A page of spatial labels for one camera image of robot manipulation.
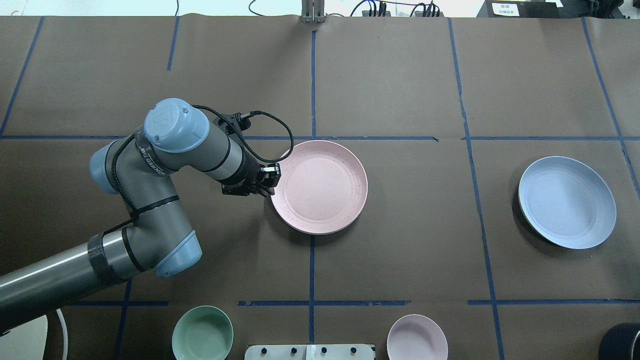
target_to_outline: light blue joint cap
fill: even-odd
[[[159,277],[173,276],[197,263],[201,256],[202,249],[194,230],[156,265],[154,272]]]
[[[89,161],[89,172],[91,173],[93,181],[98,184],[102,191],[113,195],[117,194],[118,192],[113,188],[113,186],[111,186],[109,178],[107,177],[106,159],[111,144],[115,143],[116,141],[117,140],[113,140],[111,143],[109,143],[109,145],[96,151]]]
[[[162,100],[145,118],[145,136],[164,152],[187,152],[200,145],[208,134],[209,119],[182,99]]]

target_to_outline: white cable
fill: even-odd
[[[65,322],[65,317],[62,316],[62,311],[60,309],[56,310],[58,314],[58,318],[60,319],[60,325],[62,325],[62,360],[67,360],[67,352],[69,350],[69,335],[67,333],[67,323]]]

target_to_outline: green bowl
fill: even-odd
[[[198,306],[175,324],[171,345],[177,360],[224,360],[233,341],[227,314],[214,306]]]

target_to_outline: bowl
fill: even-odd
[[[441,328],[418,314],[398,319],[387,336],[389,360],[447,360],[449,347]]]
[[[227,314],[214,306],[198,306],[175,324],[171,345],[177,360],[224,360],[233,340]]]

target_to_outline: blue tape line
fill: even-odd
[[[306,300],[291,300],[291,301],[239,301],[238,306],[251,307],[251,306],[309,306],[309,301]]]
[[[491,299],[495,300],[495,288],[493,287],[493,274],[491,270],[491,261],[489,258],[489,246],[487,246],[486,242],[486,231],[484,229],[484,217],[482,214],[482,205],[480,203],[480,191],[478,190],[478,183],[476,177],[476,166],[474,164],[473,157],[473,149],[471,148],[471,140],[469,133],[469,125],[467,122],[467,111],[465,110],[465,104],[462,101],[462,81],[460,79],[460,67],[458,65],[458,54],[456,52],[456,41],[453,35],[453,23],[451,18],[447,18],[449,22],[449,36],[451,38],[451,52],[453,54],[453,65],[456,70],[456,82],[458,83],[458,97],[460,98],[460,111],[462,112],[462,119],[465,126],[465,137],[467,141],[467,153],[469,156],[469,165],[471,167],[471,179],[474,185],[474,193],[476,195],[476,209],[478,212],[478,216],[480,218],[480,227],[482,229],[482,241],[484,247],[484,265],[486,268],[486,276],[489,283],[489,294],[491,295]],[[495,327],[495,337],[498,345],[498,354],[500,355],[500,360],[504,360],[504,349],[502,347],[502,333],[500,331],[500,320],[498,318],[498,308],[497,306],[493,306],[493,325]]]
[[[613,121],[613,126],[616,128],[616,134],[618,134],[618,139],[620,140],[620,147],[622,147],[622,153],[625,155],[625,160],[627,161],[627,168],[629,169],[631,180],[633,181],[634,188],[636,188],[636,196],[640,200],[640,186],[638,186],[636,172],[634,171],[634,166],[631,164],[631,160],[629,159],[629,153],[627,151],[627,146],[625,145],[625,141],[622,137],[622,132],[620,131],[620,125],[618,124],[616,113],[613,111],[613,106],[611,106],[609,93],[607,91],[607,87],[604,84],[604,80],[602,79],[602,74],[600,73],[600,67],[598,66],[598,60],[596,59],[596,54],[593,52],[593,46],[591,46],[591,37],[589,36],[589,29],[587,28],[587,22],[584,17],[582,18],[582,28],[584,30],[584,36],[587,39],[587,46],[589,47],[589,53],[591,53],[591,60],[593,60],[593,67],[595,68],[596,74],[598,75],[600,87],[602,88],[602,93],[604,94],[604,99],[607,102],[607,107],[609,109],[609,114],[611,114],[611,120]]]
[[[5,135],[3,140],[116,140],[126,136],[117,135]]]
[[[81,300],[76,301],[73,304],[69,304],[69,306],[123,306],[124,302],[122,301],[87,301]],[[130,301],[129,306],[169,306],[168,301]]]
[[[409,300],[317,300],[316,306],[405,306]]]
[[[316,236],[311,235],[309,241],[309,343],[316,341],[314,333],[314,313],[315,313],[315,297],[316,285],[314,278],[316,277]]]
[[[527,299],[527,300],[469,300],[470,306],[508,305],[590,305],[590,304],[630,304],[640,305],[635,299]]]
[[[316,138],[316,31],[311,31],[311,137]]]
[[[462,140],[618,141],[615,136],[466,136]]]
[[[20,75],[18,76],[18,82],[16,82],[15,88],[13,89],[13,94],[11,95],[11,99],[9,100],[9,105],[6,107],[4,120],[2,121],[2,126],[0,126],[0,137],[2,137],[4,133],[4,129],[6,128],[6,123],[9,121],[9,116],[11,115],[11,109],[13,108],[13,103],[15,102],[16,96],[18,96],[18,90],[20,90],[20,84],[22,84],[22,78],[24,77],[24,73],[27,71],[27,65],[29,65],[29,59],[31,59],[31,54],[33,54],[33,49],[35,48],[36,42],[38,41],[38,35],[40,35],[40,30],[42,29],[43,23],[44,23],[44,16],[41,16],[40,22],[38,23],[38,28],[36,29],[36,33],[33,35],[33,40],[31,41],[31,47],[27,52],[27,57],[24,59],[24,64],[22,64],[22,70],[20,71]]]
[[[131,280],[127,281],[127,287],[124,291],[124,300],[122,301],[122,313],[120,314],[120,326],[118,326],[118,337],[116,340],[116,349],[113,352],[113,359],[120,358],[120,348],[122,347],[122,336],[124,335],[124,324],[127,321],[127,308],[129,307],[129,295],[131,294]]]
[[[166,64],[166,70],[171,71],[171,65],[173,63],[173,51],[175,50],[175,40],[178,38],[178,25],[180,24],[180,17],[175,17],[175,25],[173,26],[173,40],[171,41],[171,51],[169,52],[169,62]]]
[[[243,136],[245,140],[289,140],[288,136]],[[293,140],[313,140],[311,136],[294,136]]]
[[[439,142],[433,136],[317,136],[321,140],[429,140]]]

